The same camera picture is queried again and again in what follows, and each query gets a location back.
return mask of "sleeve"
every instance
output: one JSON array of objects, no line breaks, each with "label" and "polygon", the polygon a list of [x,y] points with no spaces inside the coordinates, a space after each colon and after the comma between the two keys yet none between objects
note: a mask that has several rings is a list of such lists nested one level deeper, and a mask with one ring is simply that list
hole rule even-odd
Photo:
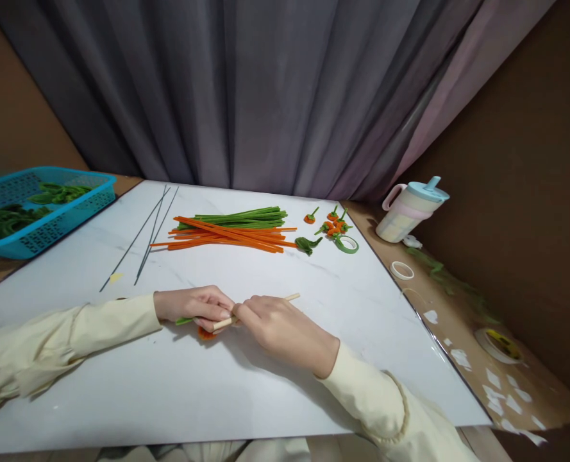
[{"label": "sleeve", "polygon": [[477,461],[454,426],[388,373],[340,344],[330,376],[321,381],[391,461]]},{"label": "sleeve", "polygon": [[89,354],[160,328],[149,294],[47,313],[0,329],[0,402],[47,389]]}]

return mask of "white paper piece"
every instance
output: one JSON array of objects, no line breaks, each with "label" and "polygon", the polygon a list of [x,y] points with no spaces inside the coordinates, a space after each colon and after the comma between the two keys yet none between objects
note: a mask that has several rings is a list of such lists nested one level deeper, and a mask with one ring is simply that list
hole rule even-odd
[{"label": "white paper piece", "polygon": [[541,423],[541,421],[535,417],[535,416],[531,416],[530,419],[533,421],[533,424],[535,424],[537,427],[539,427],[541,430],[545,430],[546,426]]},{"label": "white paper piece", "polygon": [[485,369],[485,373],[488,376],[488,380],[490,381],[490,383],[495,387],[497,387],[498,389],[501,389],[501,379],[498,378],[498,375],[496,375],[488,368]]},{"label": "white paper piece", "polygon": [[516,382],[516,380],[511,376],[511,375],[507,375],[507,381],[511,384],[511,386],[515,387],[515,388],[520,388]]},{"label": "white paper piece", "polygon": [[502,417],[503,406],[501,405],[501,399],[505,399],[505,396],[494,391],[494,389],[488,387],[488,385],[483,385],[483,390],[485,391],[485,396],[488,398],[488,407]]},{"label": "white paper piece", "polygon": [[488,407],[492,409],[495,413],[497,413],[500,417],[502,417],[503,414],[505,414],[505,412],[503,411],[503,406],[501,406],[500,402],[488,401]]},{"label": "white paper piece", "polygon": [[506,430],[508,432],[521,434],[521,435],[526,436],[529,440],[531,440],[534,444],[536,444],[536,446],[541,446],[542,443],[548,442],[542,436],[538,436],[538,435],[531,433],[530,431],[527,431],[527,430],[519,430],[519,429],[515,428],[513,426],[513,424],[511,422],[509,422],[507,419],[501,420],[501,426],[502,426],[502,428],[504,428],[504,430]]},{"label": "white paper piece", "polygon": [[543,436],[536,435],[528,430],[520,430],[520,434],[527,436],[536,446],[541,446],[543,443],[548,442]]},{"label": "white paper piece", "polygon": [[522,398],[522,401],[524,402],[532,402],[533,398],[524,390],[520,390],[519,388],[516,388],[516,393],[520,396],[520,398]]},{"label": "white paper piece", "polygon": [[522,414],[522,408],[517,403],[517,401],[513,398],[512,395],[507,395],[507,406],[511,407],[515,412],[518,414]]},{"label": "white paper piece", "polygon": [[502,419],[501,420],[501,427],[504,428],[504,430],[511,432],[511,433],[518,433],[519,431],[514,427],[514,425],[509,422],[507,419]]},{"label": "white paper piece", "polygon": [[466,357],[466,352],[464,350],[452,350],[451,356],[456,360],[460,366],[465,368],[467,371],[471,372],[471,363],[469,363],[468,358]]},{"label": "white paper piece", "polygon": [[483,390],[485,391],[485,395],[490,398],[494,398],[494,399],[505,399],[505,395],[502,395],[501,393],[499,393],[498,391],[494,391],[494,388],[490,388],[488,387],[488,385],[483,385]]},{"label": "white paper piece", "polygon": [[426,311],[424,313],[424,317],[431,323],[433,324],[438,324],[439,323],[439,315],[437,314],[436,311],[434,310],[430,310],[430,311]]}]

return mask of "tape roll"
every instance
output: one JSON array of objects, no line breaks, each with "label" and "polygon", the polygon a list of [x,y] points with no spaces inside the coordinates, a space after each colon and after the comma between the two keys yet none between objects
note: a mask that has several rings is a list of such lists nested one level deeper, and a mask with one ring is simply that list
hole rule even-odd
[{"label": "tape roll", "polygon": [[523,361],[517,345],[494,329],[479,329],[475,332],[475,338],[490,356],[501,363],[519,364]]},{"label": "tape roll", "polygon": [[[342,243],[343,241],[348,242],[352,247],[347,247]],[[342,250],[344,253],[353,254],[360,249],[360,245],[357,243],[357,241],[347,235],[337,236],[334,239],[334,242],[336,242],[336,247],[338,247],[338,249]]]},{"label": "tape roll", "polygon": [[411,267],[407,264],[402,262],[392,262],[391,265],[392,274],[396,276],[398,279],[402,280],[410,280],[413,279],[415,273],[411,269]]}]

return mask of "white table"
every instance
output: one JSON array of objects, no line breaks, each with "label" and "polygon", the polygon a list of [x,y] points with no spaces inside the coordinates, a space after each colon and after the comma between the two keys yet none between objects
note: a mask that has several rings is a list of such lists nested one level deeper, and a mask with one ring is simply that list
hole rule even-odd
[{"label": "white table", "polygon": [[[159,223],[176,186],[165,198]],[[232,299],[287,296],[326,330],[416,393],[438,403],[455,425],[489,425],[357,229],[348,255],[324,239],[311,257],[295,248],[272,254],[208,245],[155,252],[133,286],[151,219],[118,272],[99,289],[154,207],[163,183],[143,182],[45,254],[0,284],[0,326],[55,309],[154,290],[218,285]],[[280,206],[288,241],[313,237],[334,208],[322,201],[181,185],[157,242],[174,216],[229,214]],[[317,206],[317,223],[303,218]],[[160,332],[97,354],[36,398],[0,409],[0,452],[340,434],[358,427],[308,373],[267,357],[244,328],[198,341],[196,326]]]}]

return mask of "green tape roll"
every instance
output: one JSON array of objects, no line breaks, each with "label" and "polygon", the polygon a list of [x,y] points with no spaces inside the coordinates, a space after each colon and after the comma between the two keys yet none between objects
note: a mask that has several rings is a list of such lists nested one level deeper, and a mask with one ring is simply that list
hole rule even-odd
[{"label": "green tape roll", "polygon": [[[353,247],[353,248],[347,247],[346,245],[344,245],[342,243],[343,239],[353,243],[355,245],[355,247]],[[336,247],[338,247],[338,249],[342,250],[344,253],[353,254],[360,249],[360,245],[357,243],[357,241],[355,239],[353,239],[352,237],[349,237],[347,235],[337,236],[334,239],[334,242],[336,243]]]}]

